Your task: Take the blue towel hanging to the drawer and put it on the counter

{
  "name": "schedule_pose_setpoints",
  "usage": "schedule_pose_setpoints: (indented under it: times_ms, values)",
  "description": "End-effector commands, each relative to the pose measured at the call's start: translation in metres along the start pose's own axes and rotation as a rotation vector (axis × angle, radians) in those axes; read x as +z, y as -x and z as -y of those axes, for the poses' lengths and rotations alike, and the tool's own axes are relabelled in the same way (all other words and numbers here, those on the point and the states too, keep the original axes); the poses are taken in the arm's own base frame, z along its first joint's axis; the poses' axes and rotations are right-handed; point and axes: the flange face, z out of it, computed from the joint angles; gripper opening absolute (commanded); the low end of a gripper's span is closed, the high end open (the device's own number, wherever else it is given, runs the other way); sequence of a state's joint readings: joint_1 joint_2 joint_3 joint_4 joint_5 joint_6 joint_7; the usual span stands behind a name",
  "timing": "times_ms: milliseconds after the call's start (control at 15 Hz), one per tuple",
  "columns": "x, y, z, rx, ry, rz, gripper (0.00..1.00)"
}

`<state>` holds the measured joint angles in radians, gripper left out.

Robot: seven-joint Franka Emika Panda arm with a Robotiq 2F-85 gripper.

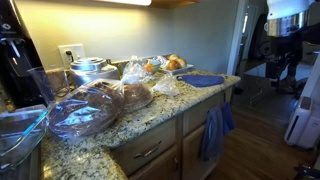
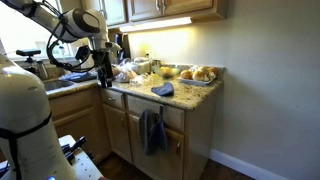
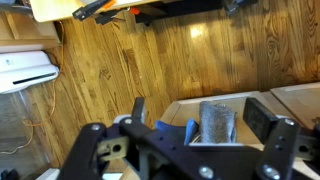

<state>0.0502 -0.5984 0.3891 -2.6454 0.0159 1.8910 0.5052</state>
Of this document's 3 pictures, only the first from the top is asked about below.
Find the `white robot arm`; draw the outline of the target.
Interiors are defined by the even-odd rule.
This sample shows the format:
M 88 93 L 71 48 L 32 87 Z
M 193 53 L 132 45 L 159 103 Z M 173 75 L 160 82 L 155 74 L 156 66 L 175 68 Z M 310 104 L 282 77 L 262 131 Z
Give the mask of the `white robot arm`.
M 267 0 L 264 29 L 270 37 L 285 37 L 307 24 L 310 6 L 319 0 Z

